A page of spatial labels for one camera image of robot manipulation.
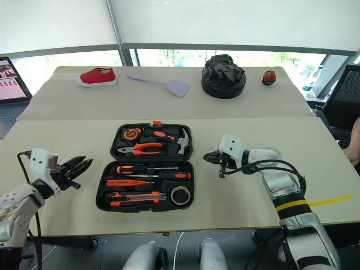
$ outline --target red sneaker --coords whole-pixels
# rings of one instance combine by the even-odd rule
[[[77,76],[76,82],[83,87],[113,86],[118,82],[113,69],[97,67]]]

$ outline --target black tool case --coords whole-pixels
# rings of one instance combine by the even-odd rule
[[[134,141],[125,139],[125,133],[130,131],[128,134],[131,136],[133,129],[141,130],[141,135]],[[162,148],[150,147],[142,151],[144,152],[160,152],[152,155],[138,155],[135,156],[131,152],[119,152],[118,149],[123,147],[133,147],[135,144],[153,143],[159,142],[159,137],[146,136],[148,132],[166,132],[167,134],[184,138],[185,131],[188,135],[188,145],[184,148],[183,155],[179,154],[180,145],[174,142],[161,142]],[[192,154],[192,137],[190,128],[186,125],[178,124],[162,124],[159,121],[154,121],[153,125],[145,124],[126,124],[122,125],[114,138],[111,145],[110,154],[116,159],[116,161],[108,164],[101,176],[99,187],[96,195],[96,205],[101,210],[111,212],[126,212],[126,213],[137,213],[139,211],[152,210],[153,212],[162,212],[175,209],[185,209],[189,207],[194,200],[194,169],[188,159]],[[185,181],[166,179],[164,177],[127,177],[126,174],[119,174],[118,167],[121,166],[147,166],[146,173],[133,173],[135,175],[159,175],[173,173],[177,176],[185,176]],[[155,170],[154,168],[172,168],[178,167],[177,170]],[[131,187],[123,186],[109,186],[110,183],[119,183],[119,181],[109,181],[118,179],[133,179],[137,181],[146,181],[147,184],[139,184]],[[152,192],[159,192],[165,194],[166,199],[159,202],[154,200],[149,201],[129,201],[124,200],[124,195],[135,195],[138,198],[147,196]],[[121,201],[119,206],[110,205],[116,204],[112,201]]]

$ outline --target white table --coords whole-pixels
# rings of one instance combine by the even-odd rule
[[[114,160],[109,149],[117,128],[130,122],[144,120],[18,121],[0,144],[0,194],[25,181],[16,154],[43,147],[58,152],[60,163],[76,155],[94,159],[77,179],[81,189],[70,188],[61,196],[50,198],[41,209],[45,236],[278,226],[278,216],[260,173],[237,173],[219,179],[219,166],[202,159],[203,154],[216,150],[224,133],[230,133],[249,149],[269,146],[280,150],[285,160],[305,174],[305,198],[309,203],[354,195],[349,200],[313,208],[321,222],[360,221],[360,178],[318,118],[163,120],[191,128],[194,150],[190,162],[195,170],[192,205],[163,213],[102,211],[95,205],[100,176]],[[34,232],[35,224],[30,227]]]
[[[34,96],[19,120],[78,119],[220,119],[313,116],[305,99],[282,67],[245,67],[246,85],[230,100],[212,97],[201,87],[200,67],[114,67],[118,83],[111,87],[84,88],[78,74],[92,67],[58,67]],[[276,82],[261,83],[267,70]],[[164,85],[126,78],[126,73],[157,80],[177,79],[190,85],[179,98]]]

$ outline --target gray floor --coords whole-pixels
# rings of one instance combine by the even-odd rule
[[[228,263],[229,270],[243,269],[248,256],[256,248],[256,244],[251,240],[252,230],[229,230],[229,231],[201,231],[186,232],[182,236],[178,254],[176,258],[176,270],[195,270],[199,269],[198,250],[199,244],[207,237],[213,238],[222,248]],[[168,269],[173,269],[173,257],[176,243],[181,233],[170,233],[164,236],[162,233],[143,233],[135,235],[114,235],[99,236],[99,245],[96,250],[86,251],[73,249],[70,247],[43,245],[44,270],[58,269],[86,269],[86,270],[115,270],[121,269],[127,258],[141,244],[149,241],[156,241],[159,245],[166,248],[169,257]],[[23,249],[23,254],[34,254],[34,246],[27,243]],[[348,247],[339,250],[343,270],[360,269],[360,247]],[[36,266],[35,259],[23,260],[20,270],[31,270]],[[275,254],[272,254],[259,269],[287,269],[278,262]]]

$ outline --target hammer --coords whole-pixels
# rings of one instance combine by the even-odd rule
[[[185,147],[189,144],[189,137],[187,135],[187,132],[185,129],[182,129],[182,132],[184,133],[184,138],[181,138],[176,135],[167,134],[162,131],[152,130],[147,128],[145,130],[145,136],[153,136],[160,142],[173,142],[180,145],[180,150],[178,151],[178,154],[183,155]]]

